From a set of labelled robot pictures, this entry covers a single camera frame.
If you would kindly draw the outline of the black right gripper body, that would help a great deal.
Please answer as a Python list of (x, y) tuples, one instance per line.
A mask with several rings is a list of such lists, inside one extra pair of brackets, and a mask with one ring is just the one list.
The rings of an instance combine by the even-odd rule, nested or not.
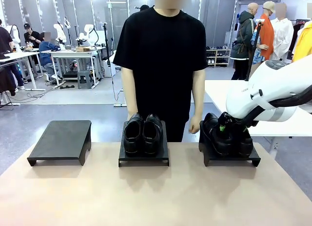
[(218, 118), (218, 126), (220, 127), (221, 125), (226, 126), (226, 129), (240, 128), (239, 120), (232, 117), (227, 112), (223, 112)]

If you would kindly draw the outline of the person's left hand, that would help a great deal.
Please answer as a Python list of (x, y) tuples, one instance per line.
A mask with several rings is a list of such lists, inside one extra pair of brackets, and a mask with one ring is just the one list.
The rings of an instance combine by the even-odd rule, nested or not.
[(200, 130), (200, 121), (201, 121), (200, 116), (197, 115), (192, 116), (189, 126), (189, 132), (191, 134), (196, 134)]

